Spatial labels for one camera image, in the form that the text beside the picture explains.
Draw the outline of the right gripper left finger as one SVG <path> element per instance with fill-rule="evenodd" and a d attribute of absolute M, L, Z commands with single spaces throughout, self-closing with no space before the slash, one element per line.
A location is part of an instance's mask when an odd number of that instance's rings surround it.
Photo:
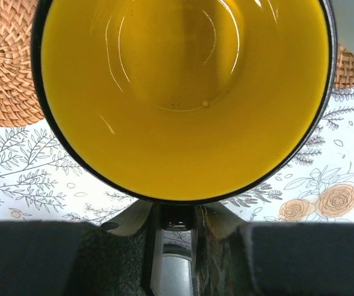
<path fill-rule="evenodd" d="M 0 295 L 144 295 L 157 214 L 137 204 L 103 226 L 0 221 Z"/>

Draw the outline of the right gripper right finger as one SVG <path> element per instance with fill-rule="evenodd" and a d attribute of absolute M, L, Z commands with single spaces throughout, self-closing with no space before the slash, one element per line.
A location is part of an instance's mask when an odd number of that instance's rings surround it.
<path fill-rule="evenodd" d="M 200 295 L 354 295 L 354 223 L 246 222 L 196 208 Z"/>

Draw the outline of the yellow ceramic mug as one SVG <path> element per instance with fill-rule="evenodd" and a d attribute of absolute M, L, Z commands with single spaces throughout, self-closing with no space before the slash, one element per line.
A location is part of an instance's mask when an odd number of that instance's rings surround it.
<path fill-rule="evenodd" d="M 93 176 L 141 200 L 246 192 L 312 135 L 329 99 L 329 1 L 40 1 L 45 118 Z"/>

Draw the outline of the woven rattan coaster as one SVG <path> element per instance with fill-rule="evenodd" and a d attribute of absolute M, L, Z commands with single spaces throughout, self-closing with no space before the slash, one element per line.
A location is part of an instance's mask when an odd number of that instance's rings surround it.
<path fill-rule="evenodd" d="M 44 118 L 31 72 L 31 29 L 36 1 L 0 0 L 0 127 Z"/>
<path fill-rule="evenodd" d="M 339 46 L 337 51 L 334 87 L 338 89 L 354 88 L 354 54 L 342 46 Z"/>

